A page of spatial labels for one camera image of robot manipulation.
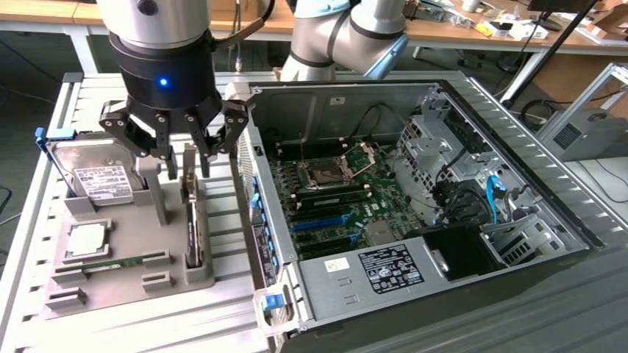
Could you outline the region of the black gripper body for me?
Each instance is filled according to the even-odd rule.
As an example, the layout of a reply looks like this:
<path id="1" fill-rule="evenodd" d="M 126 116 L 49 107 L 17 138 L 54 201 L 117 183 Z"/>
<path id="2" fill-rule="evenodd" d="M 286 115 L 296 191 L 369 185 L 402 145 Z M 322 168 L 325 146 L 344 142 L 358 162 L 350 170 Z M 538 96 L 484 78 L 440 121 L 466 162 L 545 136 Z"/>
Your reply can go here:
<path id="1" fill-rule="evenodd" d="M 129 112 L 221 111 L 208 30 L 189 44 L 172 49 L 133 46 L 113 33 L 109 44 L 128 91 Z"/>

